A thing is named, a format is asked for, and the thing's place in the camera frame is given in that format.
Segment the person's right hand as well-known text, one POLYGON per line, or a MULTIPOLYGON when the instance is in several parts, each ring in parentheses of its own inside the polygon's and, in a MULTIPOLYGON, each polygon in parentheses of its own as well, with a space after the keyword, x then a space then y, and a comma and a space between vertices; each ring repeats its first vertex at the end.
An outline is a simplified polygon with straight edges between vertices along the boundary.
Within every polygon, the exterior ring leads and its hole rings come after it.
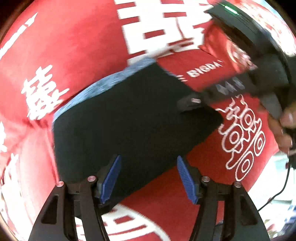
POLYGON ((284 111, 279 120, 274 119, 270 114, 267 118, 268 126, 274 135, 278 148, 288 156, 295 154, 292 150, 292 137, 286 133, 287 129, 295 129, 295 102, 290 104, 284 111))

